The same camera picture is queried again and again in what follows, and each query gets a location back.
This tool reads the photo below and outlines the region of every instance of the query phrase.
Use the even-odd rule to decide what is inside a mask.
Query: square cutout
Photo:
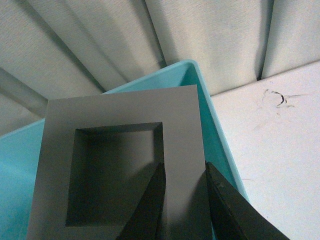
[[[76,129],[65,226],[124,227],[158,163],[161,122]]]

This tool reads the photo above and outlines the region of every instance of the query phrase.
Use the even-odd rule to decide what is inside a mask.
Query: turquoise plastic tray
[[[198,64],[184,60],[106,94],[197,85],[205,160],[247,198]],[[27,234],[45,120],[0,138],[0,239]]]

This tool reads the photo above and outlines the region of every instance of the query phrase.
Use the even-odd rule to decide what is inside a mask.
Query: white surface
[[[320,61],[212,100],[251,204],[291,240],[319,240]]]

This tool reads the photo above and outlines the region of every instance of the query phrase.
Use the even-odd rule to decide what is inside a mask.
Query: white curtain
[[[1,0],[0,135],[184,59],[211,95],[320,59],[318,0]]]

